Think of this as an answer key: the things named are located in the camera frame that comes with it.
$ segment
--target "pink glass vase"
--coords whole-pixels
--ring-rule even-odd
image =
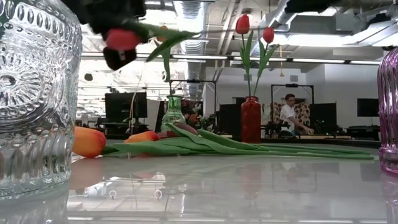
[[[261,105],[256,96],[246,97],[242,104],[242,142],[261,142]]]
[[[381,147],[380,165],[384,172],[398,175],[398,49],[389,52],[377,72]]]

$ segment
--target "red tulip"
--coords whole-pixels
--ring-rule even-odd
[[[268,44],[272,43],[274,41],[275,37],[275,32],[273,28],[266,27],[264,31],[262,32],[262,38],[267,42]]]
[[[106,38],[106,45],[113,50],[132,50],[141,42],[137,34],[124,29],[111,29]]]
[[[247,34],[250,30],[249,16],[245,13],[236,22],[236,32],[239,34]]]

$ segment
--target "desk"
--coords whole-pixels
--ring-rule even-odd
[[[396,224],[396,189],[398,179],[382,175],[377,160],[83,159],[72,164],[70,183],[52,194],[13,206],[0,201],[0,217],[7,224]]]

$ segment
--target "tulip stem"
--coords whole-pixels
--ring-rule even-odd
[[[243,36],[243,34],[241,34],[242,35],[242,43],[243,43],[243,52],[245,52],[245,50],[246,50],[246,48],[245,48],[245,46],[244,46],[244,36]],[[250,89],[250,73],[248,72],[248,70],[250,69],[250,65],[248,65],[249,66],[249,68],[246,68],[245,67],[245,70],[246,70],[246,75],[248,76],[248,86],[249,86],[249,96],[251,96],[251,89]]]
[[[269,44],[267,43],[267,47],[266,47],[266,50],[264,51],[264,55],[260,55],[260,63],[261,63],[261,59],[262,59],[263,57],[265,57],[266,54],[267,54],[268,45],[269,45]],[[256,95],[257,86],[258,86],[258,84],[259,84],[260,77],[261,77],[261,75],[257,76],[256,87],[254,87],[254,94],[253,94],[254,96]]]
[[[243,44],[243,51],[244,51],[244,38],[243,38],[243,34],[242,34],[242,44]]]

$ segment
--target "exposed ductwork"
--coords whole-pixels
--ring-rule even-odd
[[[201,1],[173,1],[175,12],[178,15],[177,25],[181,30],[190,32],[201,32],[206,25],[206,12],[208,3]],[[205,53],[205,42],[197,40],[186,40],[181,43],[183,54],[201,55]],[[200,62],[187,62],[185,71],[186,79],[204,80],[202,69],[205,69]],[[201,97],[197,85],[189,85],[190,98]]]
[[[343,0],[329,8],[334,12],[334,16],[286,13],[286,5],[290,1],[292,0],[281,0],[277,9],[264,15],[259,24],[259,27],[273,27],[278,32],[279,44],[297,46],[319,44],[319,47],[384,46],[393,39],[389,38],[391,35],[398,33],[398,25],[394,23],[398,18],[398,6],[393,5],[392,0]],[[341,13],[350,8],[356,10],[355,14]],[[388,21],[375,19],[376,15],[380,17],[383,13],[388,15],[384,15],[385,17],[391,19]],[[299,40],[306,35],[313,38]],[[258,40],[251,49],[251,55],[259,56]]]
[[[174,11],[173,2],[171,0],[150,0],[145,1],[147,10],[166,10]]]
[[[259,27],[272,27],[278,31],[288,32],[290,30],[290,23],[297,15],[297,13],[285,12],[286,4],[289,1],[290,0],[280,0],[276,10],[268,13],[267,15],[263,15],[259,23]],[[262,30],[258,30],[259,37],[261,37],[261,33]],[[250,53],[255,57],[260,56],[260,47],[258,39],[256,43],[253,45]]]

